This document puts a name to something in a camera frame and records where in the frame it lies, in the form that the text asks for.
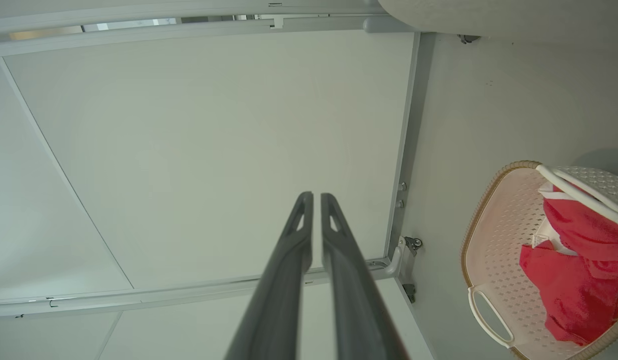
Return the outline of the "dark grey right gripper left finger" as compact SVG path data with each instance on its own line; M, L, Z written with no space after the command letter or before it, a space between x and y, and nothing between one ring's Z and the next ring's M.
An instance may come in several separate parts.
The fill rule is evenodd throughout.
M299 194L225 360L295 360L301 292L312 263L313 194Z

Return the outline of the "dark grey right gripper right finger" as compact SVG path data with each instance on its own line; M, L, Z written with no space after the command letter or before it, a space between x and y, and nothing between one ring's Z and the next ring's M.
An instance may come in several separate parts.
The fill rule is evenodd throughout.
M330 193L322 193L322 243L334 298L338 360L409 360L347 219Z

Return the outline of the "red garment with white lettering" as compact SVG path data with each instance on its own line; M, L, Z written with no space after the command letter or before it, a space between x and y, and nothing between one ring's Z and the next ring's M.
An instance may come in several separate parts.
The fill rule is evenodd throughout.
M618 273L595 277L583 258L559 253L550 241L523 244L519 265L539 290L544 325L556 340L587 346L618 321Z

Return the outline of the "red garment with double stripes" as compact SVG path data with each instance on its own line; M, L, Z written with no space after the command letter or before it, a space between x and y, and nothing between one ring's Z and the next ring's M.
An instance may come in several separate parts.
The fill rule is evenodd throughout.
M539 193L546 218L561 244L578 255L592 277L618 280L618 225L550 182L545 182Z

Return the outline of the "grey fabric sofa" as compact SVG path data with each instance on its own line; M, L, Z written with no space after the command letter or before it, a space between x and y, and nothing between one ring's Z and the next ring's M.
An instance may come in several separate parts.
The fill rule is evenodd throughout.
M379 0L419 30L618 47L618 0Z

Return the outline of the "grey metal partition foot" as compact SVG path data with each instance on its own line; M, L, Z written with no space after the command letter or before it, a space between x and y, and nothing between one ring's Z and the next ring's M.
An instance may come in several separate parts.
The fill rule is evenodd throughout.
M400 269L402 267L403 256L405 255L405 251L407 250L405 246L405 239L401 235L398 237L398 244L394 250L393 256L391 260L388 258L385 259L376 259L376 260L367 260L367 268L371 272L371 276L375 280L385 280L388 278L395 278L399 276Z
M393 16L380 16L378 14L367 16L366 19L364 19L363 30L367 34L410 34L421 32L420 29L408 25Z

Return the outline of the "white perforated laundry basket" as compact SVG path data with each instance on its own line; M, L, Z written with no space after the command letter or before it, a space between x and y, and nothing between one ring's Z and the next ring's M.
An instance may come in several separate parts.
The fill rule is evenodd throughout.
M519 266L521 247L551 234L539 192L544 183L618 225L618 176L537 161L508 164L487 187L466 232L467 300L485 333L516 360L590 360L618 341L618 320L586 346L553 339L540 292Z

